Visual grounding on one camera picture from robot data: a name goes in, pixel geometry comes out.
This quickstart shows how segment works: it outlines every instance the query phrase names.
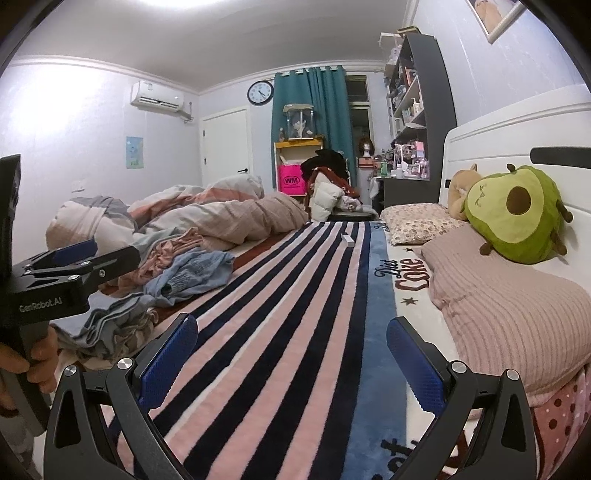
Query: wall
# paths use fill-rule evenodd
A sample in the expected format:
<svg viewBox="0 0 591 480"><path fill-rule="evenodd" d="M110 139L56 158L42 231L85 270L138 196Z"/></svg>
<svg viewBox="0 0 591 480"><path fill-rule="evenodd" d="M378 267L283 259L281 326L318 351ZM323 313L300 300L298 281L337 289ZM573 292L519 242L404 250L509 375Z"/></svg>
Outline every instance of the wall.
<svg viewBox="0 0 591 480"><path fill-rule="evenodd" d="M493 44L466 0L420 0L411 23L439 42L458 125L540 93L583 83L558 40L529 11Z"/></svg>
<svg viewBox="0 0 591 480"><path fill-rule="evenodd" d="M129 104L137 78L59 64L9 67L0 79L0 157L22 155L14 262L46 249L45 230L74 196L127 204L175 184L200 184L198 122ZM197 118L198 98L193 102ZM127 170L125 137L144 138L144 168ZM85 190L72 193L75 181Z"/></svg>
<svg viewBox="0 0 591 480"><path fill-rule="evenodd" d="M369 99L371 101L372 122L376 148L388 148L391 134L384 74L379 72L354 72L367 75ZM248 105L246 92L252 79L211 90L199 96L199 115L201 118L226 110ZM249 106L252 130L252 155L254 174L262 178L265 190L272 190L271 167L271 117L272 102L263 106Z"/></svg>

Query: beige plush toy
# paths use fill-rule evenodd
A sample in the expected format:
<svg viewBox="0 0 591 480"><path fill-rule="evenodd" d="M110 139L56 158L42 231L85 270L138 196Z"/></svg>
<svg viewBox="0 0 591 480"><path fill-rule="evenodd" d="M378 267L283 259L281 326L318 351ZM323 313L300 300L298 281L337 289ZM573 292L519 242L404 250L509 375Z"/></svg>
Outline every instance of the beige plush toy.
<svg viewBox="0 0 591 480"><path fill-rule="evenodd" d="M477 169L478 165L474 163L470 170L458 170L449 184L447 210L449 215L456 220L468 220L464 213L464 199L472 186L482 179L476 171Z"/></svg>

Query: teal curtain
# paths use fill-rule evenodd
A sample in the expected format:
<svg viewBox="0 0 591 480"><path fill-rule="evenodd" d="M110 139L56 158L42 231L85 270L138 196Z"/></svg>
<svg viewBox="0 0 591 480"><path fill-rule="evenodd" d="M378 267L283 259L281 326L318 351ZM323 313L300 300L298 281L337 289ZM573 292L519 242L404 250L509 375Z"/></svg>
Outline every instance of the teal curtain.
<svg viewBox="0 0 591 480"><path fill-rule="evenodd" d="M289 103L310 103L314 105L316 134L323 134L325 148L345 152L351 175L352 186L357 185L356 157L353 148L349 97L345 83L345 70L339 65L336 70L326 67L304 69L304 73L290 72L289 75L275 75L275 96L273 98L273 120L271 138L279 139L279 129L287 132L287 117L283 107ZM275 169L273 187L277 186Z"/></svg>

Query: clock face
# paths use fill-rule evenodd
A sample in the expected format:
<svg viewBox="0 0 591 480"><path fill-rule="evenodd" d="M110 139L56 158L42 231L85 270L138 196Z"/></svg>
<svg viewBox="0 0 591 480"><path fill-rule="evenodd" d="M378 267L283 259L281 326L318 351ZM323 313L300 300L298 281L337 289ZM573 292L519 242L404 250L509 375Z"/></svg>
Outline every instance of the clock face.
<svg viewBox="0 0 591 480"><path fill-rule="evenodd" d="M264 105L273 98L273 85L266 81L256 82L248 89L248 99L254 105Z"/></svg>

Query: hand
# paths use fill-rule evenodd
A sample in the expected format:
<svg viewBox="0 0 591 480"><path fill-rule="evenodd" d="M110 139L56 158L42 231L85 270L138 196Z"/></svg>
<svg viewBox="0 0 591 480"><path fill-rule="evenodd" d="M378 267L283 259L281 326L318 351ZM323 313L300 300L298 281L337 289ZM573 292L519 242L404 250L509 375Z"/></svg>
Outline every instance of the hand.
<svg viewBox="0 0 591 480"><path fill-rule="evenodd" d="M27 373L27 380L39 385L42 393L51 393L57 388L55 371L57 368L57 334L49 327L47 337L40 340L31 350L31 357L39 363L33 367L10 347L0 343L0 368L13 374ZM17 406L6 391L0 378L0 407L6 410L16 410Z"/></svg>

